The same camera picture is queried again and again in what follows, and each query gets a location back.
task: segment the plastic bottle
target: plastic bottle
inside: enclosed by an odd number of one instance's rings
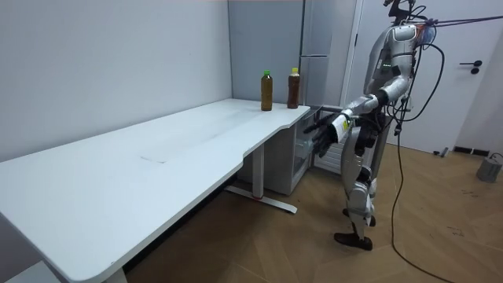
[[[297,109],[299,107],[299,84],[300,84],[299,69],[292,68],[292,74],[288,76],[287,107],[290,109]]]
[[[270,76],[270,71],[265,70],[261,80],[262,91],[262,111],[271,111],[273,109],[273,77]]]

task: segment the baseboard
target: baseboard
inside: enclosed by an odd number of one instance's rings
[[[488,157],[489,156],[489,150],[483,150],[483,149],[470,149],[470,148],[465,148],[462,146],[454,146],[454,152],[456,153],[466,153],[466,154],[472,154],[472,155],[477,155],[477,156],[484,156]]]

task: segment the white desk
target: white desk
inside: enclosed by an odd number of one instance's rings
[[[309,111],[227,99],[0,163],[0,213],[71,282],[122,266]]]

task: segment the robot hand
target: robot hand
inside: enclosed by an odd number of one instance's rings
[[[304,134],[309,134],[313,130],[318,130],[318,133],[313,138],[313,153],[318,154],[320,157],[323,157],[327,153],[331,144],[339,141],[336,128],[332,125],[336,117],[336,114],[325,116],[318,120],[313,126],[309,126],[304,130]]]

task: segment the white door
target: white door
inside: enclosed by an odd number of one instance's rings
[[[381,0],[365,0],[358,28],[358,42],[354,49],[351,76],[345,94],[346,103],[362,95],[369,53],[381,32],[391,25],[387,17],[389,8]],[[499,16],[503,14],[502,0],[417,0],[418,5],[427,6],[423,13],[428,18],[453,20],[475,17]],[[442,81],[435,96],[420,118],[405,123],[402,130],[402,146],[425,152],[453,148],[468,110],[474,101],[480,82],[494,47],[501,36],[503,20],[477,24],[439,28],[435,44],[446,54],[446,66]],[[423,52],[423,59],[412,93],[413,111],[406,117],[414,117],[422,108],[437,80],[440,68],[439,53],[430,48]],[[481,60],[480,73],[473,75],[471,66],[460,63]],[[388,142],[396,144],[390,130]]]

